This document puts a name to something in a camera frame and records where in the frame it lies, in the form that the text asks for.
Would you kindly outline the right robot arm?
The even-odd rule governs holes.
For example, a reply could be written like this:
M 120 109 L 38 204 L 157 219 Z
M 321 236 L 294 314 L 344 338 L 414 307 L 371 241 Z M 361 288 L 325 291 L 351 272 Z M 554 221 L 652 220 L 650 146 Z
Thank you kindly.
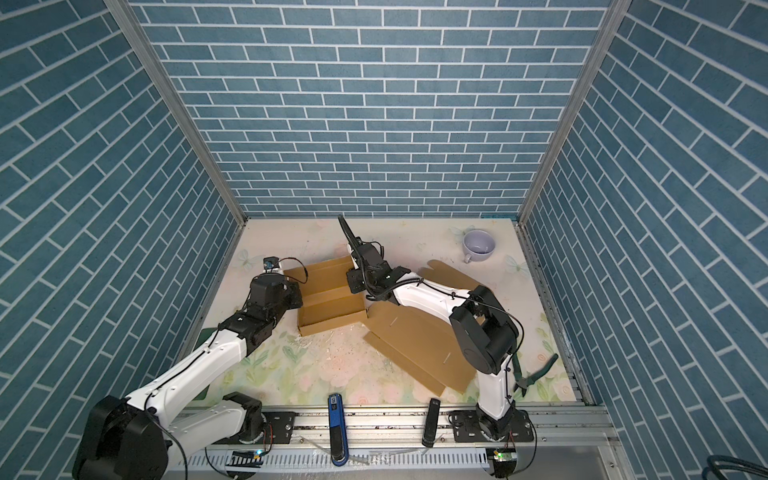
M 512 422 L 507 368 L 520 332 L 493 292 L 439 262 L 429 273 L 459 286 L 391 268 L 373 247 L 351 259 L 349 287 L 371 302 L 367 342 L 436 395 L 447 387 L 463 392 L 477 380 L 481 431 L 491 440 L 506 435 Z

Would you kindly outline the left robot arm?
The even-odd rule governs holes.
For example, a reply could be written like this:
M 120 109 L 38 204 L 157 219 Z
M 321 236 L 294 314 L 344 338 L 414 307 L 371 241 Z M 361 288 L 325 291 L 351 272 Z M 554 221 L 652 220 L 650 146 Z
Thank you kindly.
M 147 385 L 123 398 L 108 395 L 90 411 L 73 465 L 76 479 L 160 479 L 190 454 L 226 438 L 271 441 L 262 403 L 227 394 L 213 407 L 180 419 L 217 377 L 268 339 L 283 315 L 302 306 L 299 282 L 275 270 L 251 280 L 243 307 L 209 339 Z

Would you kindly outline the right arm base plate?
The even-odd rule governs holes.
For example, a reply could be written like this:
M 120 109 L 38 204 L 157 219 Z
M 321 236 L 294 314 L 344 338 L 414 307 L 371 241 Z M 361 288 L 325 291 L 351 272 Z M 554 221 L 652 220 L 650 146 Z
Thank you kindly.
M 511 407 L 501 419 L 493 419 L 479 408 L 447 414 L 456 443 L 532 442 L 535 434 L 527 411 Z

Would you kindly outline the cardboard box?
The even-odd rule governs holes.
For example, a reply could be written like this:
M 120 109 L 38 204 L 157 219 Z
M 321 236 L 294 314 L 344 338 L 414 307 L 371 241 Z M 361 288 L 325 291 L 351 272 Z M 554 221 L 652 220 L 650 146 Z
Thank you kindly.
M 364 296 L 352 294 L 347 281 L 352 268 L 353 261 L 347 256 L 309 265 L 308 277 L 303 276 L 302 267 L 286 271 L 306 280 L 299 284 L 303 306 L 298 310 L 297 328 L 302 337 L 365 321 Z

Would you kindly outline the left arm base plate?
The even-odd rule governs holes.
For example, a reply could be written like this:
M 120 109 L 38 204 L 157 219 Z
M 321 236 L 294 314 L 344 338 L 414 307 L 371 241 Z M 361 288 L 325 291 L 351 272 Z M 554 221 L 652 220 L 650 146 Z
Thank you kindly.
M 255 440 L 243 440 L 240 434 L 223 438 L 215 445 L 288 445 L 291 443 L 297 413 L 294 411 L 267 411 L 262 414 L 262 431 Z

